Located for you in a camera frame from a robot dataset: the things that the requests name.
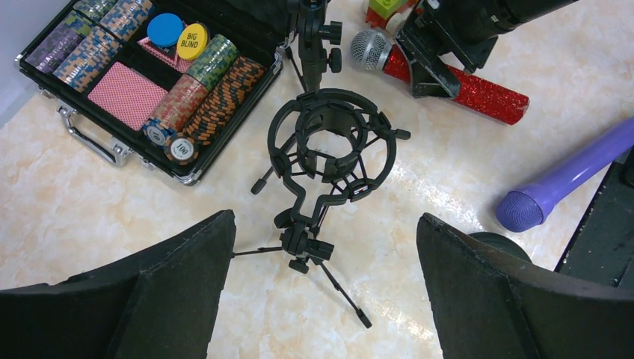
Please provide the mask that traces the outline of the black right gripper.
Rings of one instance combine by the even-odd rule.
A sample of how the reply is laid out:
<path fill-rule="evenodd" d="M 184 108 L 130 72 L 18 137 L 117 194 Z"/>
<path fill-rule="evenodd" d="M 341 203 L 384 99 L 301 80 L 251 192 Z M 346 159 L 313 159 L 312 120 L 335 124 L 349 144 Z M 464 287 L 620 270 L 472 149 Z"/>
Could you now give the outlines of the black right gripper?
<path fill-rule="evenodd" d="M 505 1 L 418 1 L 415 13 L 415 22 L 406 22 L 396 34 L 415 99 L 457 97 L 461 83 L 439 54 L 451 52 L 474 73 L 487 63 L 499 35 L 511 30 Z"/>

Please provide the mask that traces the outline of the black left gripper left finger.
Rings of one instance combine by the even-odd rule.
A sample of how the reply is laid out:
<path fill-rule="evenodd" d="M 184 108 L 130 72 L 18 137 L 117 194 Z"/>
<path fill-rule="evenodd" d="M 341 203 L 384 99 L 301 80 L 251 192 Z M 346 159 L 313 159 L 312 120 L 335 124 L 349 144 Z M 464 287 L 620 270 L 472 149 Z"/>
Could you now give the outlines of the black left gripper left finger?
<path fill-rule="evenodd" d="M 222 210 L 55 285 L 1 291 L 3 358 L 205 358 L 236 238 Z"/>

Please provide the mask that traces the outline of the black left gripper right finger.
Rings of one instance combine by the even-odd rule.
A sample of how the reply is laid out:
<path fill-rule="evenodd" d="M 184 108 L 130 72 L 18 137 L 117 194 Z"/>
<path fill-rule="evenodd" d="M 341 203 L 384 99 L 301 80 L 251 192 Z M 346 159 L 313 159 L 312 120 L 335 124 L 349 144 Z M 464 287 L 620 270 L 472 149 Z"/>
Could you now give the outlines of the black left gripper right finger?
<path fill-rule="evenodd" d="M 631 358 L 633 292 L 543 269 L 438 217 L 416 245 L 445 358 Z"/>

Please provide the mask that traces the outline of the red glitter microphone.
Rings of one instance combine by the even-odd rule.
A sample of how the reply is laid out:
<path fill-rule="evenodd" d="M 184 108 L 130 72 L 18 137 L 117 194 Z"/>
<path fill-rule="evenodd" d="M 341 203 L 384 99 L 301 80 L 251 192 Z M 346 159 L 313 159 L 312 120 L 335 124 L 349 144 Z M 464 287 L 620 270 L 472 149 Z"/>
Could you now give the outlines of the red glitter microphone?
<path fill-rule="evenodd" d="M 518 123 L 529 109 L 530 100 L 526 95 L 467 74 L 441 61 L 425 66 L 374 29 L 355 34 L 350 50 L 356 67 L 382 72 L 408 83 L 410 94 L 415 99 L 449 99 L 508 125 Z"/>

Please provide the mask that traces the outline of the black round base microphone stand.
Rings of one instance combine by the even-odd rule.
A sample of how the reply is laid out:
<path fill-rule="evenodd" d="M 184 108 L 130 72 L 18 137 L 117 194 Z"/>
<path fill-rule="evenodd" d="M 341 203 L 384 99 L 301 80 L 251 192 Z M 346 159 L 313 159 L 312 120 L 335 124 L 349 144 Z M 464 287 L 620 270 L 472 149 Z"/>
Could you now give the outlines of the black round base microphone stand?
<path fill-rule="evenodd" d="M 532 263 L 529 255 L 517 243 L 505 236 L 492 232 L 476 232 L 471 233 L 470 236 L 513 257 Z"/>

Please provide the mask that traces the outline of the purple toy microphone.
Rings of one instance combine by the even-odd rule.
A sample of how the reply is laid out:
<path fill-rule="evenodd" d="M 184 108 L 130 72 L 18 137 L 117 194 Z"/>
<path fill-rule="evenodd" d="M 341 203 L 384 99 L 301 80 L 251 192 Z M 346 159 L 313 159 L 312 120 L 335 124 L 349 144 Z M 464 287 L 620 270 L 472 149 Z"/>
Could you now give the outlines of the purple toy microphone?
<path fill-rule="evenodd" d="M 537 179 L 510 190 L 496 207 L 507 230 L 522 233 L 543 224 L 554 207 L 633 146 L 633 118 L 608 129 Z"/>

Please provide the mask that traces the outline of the black tripod stand with pop filter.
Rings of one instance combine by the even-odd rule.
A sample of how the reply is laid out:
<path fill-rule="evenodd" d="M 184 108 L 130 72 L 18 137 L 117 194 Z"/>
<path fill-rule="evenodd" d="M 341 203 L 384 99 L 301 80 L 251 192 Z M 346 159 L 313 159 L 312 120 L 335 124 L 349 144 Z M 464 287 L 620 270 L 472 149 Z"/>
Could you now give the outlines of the black tripod stand with pop filter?
<path fill-rule="evenodd" d="M 350 151 L 335 156 L 313 149 L 310 138 L 320 132 L 344 138 Z M 281 245 L 259 248 L 257 253 L 284 251 L 292 256 L 289 267 L 302 274 L 314 263 L 365 328 L 372 326 L 369 317 L 325 265 L 334 246 L 318 235 L 329 208 L 362 200 L 384 183 L 395 164 L 396 142 L 410 137 L 409 131 L 394 129 L 385 113 L 358 93 L 336 88 L 305 93 L 287 102 L 271 121 L 267 135 L 271 167 L 251 189 L 252 194 L 260 193 L 275 174 L 295 196 L 293 205 L 274 218 L 282 231 Z"/>

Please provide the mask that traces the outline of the black tripod microphone stand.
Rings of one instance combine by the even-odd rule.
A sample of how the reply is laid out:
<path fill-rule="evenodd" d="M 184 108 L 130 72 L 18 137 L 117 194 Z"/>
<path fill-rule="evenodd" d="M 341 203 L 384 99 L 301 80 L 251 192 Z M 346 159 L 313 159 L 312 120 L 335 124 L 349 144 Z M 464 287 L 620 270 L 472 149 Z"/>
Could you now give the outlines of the black tripod microphone stand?
<path fill-rule="evenodd" d="M 287 102 L 274 116 L 268 130 L 267 146 L 271 167 L 251 188 L 258 194 L 266 186 L 267 179 L 276 174 L 283 179 L 292 178 L 289 151 L 296 146 L 295 163 L 301 171 L 298 176 L 314 178 L 319 175 L 324 183 L 335 183 L 342 176 L 331 155 L 308 147 L 309 137 L 326 130 L 339 135 L 335 129 L 339 124 L 333 113 L 334 100 L 327 97 L 327 91 L 320 88 L 322 74 L 328 69 L 339 73 L 342 69 L 341 43 L 342 23 L 327 24 L 326 1 L 289 1 L 289 30 L 298 36 L 298 54 L 302 74 L 299 75 L 304 93 Z M 295 131 L 282 147 L 276 145 L 277 133 L 283 121 L 293 112 L 298 113 Z"/>

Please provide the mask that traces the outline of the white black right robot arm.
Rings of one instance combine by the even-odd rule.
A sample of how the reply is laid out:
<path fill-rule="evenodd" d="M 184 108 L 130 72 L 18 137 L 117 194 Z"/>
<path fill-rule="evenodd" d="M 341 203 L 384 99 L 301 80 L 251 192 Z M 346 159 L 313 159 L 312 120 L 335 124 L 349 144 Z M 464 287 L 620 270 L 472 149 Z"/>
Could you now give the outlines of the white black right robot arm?
<path fill-rule="evenodd" d="M 500 35 L 568 5 L 568 0 L 418 1 L 395 35 L 410 68 L 411 95 L 456 98 L 461 83 L 442 55 L 452 53 L 472 74 L 485 66 Z"/>

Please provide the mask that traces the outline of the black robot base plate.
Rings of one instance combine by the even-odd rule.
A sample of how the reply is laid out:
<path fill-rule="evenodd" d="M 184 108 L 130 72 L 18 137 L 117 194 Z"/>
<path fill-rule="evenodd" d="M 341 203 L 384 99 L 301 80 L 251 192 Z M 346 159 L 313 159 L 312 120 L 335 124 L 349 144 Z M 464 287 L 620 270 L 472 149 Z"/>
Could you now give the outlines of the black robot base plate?
<path fill-rule="evenodd" d="M 555 271 L 633 289 L 633 151 L 610 165 Z"/>

